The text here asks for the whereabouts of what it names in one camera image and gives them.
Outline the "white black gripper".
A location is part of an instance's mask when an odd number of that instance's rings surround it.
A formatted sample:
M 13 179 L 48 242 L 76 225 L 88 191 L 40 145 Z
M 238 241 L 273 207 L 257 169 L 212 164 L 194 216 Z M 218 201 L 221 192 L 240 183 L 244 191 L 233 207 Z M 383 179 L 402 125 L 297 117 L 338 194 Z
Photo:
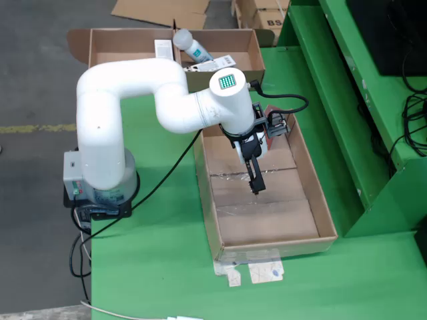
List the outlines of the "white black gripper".
M 240 162 L 246 164 L 250 177 L 249 186 L 254 195 L 266 189 L 262 172 L 257 158 L 263 157 L 268 152 L 268 144 L 264 131 L 252 131 L 244 135 L 229 135 L 232 147 L 236 150 Z

